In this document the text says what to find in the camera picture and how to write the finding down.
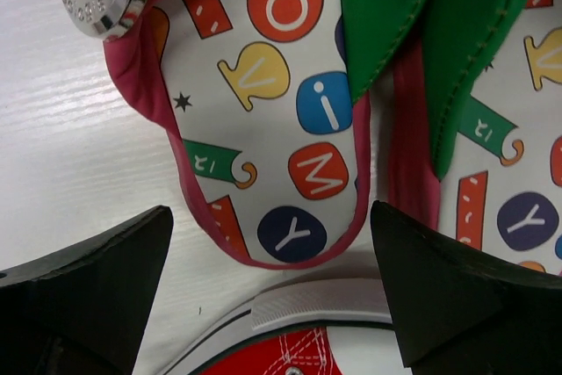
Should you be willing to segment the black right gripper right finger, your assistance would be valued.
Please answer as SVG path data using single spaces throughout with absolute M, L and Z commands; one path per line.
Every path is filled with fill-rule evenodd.
M 561 279 L 439 234 L 376 201 L 371 233 L 414 374 L 559 374 Z

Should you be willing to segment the pink flip-flop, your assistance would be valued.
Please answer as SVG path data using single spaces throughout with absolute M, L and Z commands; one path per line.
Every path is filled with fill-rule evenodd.
M 385 200 L 561 272 L 561 0 L 342 0 L 351 96 L 393 99 Z
M 162 127 L 196 222 L 252 266 L 342 253 L 367 210 L 370 106 L 349 93 L 341 0 L 62 0 Z

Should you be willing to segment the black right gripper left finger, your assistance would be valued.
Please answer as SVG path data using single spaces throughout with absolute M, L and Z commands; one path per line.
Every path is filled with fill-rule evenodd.
M 156 206 L 1 272 L 3 374 L 130 374 L 173 230 Z

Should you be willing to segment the red sneaker upper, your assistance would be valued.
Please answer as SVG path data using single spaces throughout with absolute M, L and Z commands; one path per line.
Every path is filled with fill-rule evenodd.
M 176 374 L 408 374 L 381 280 L 302 282 L 225 314 L 162 369 Z

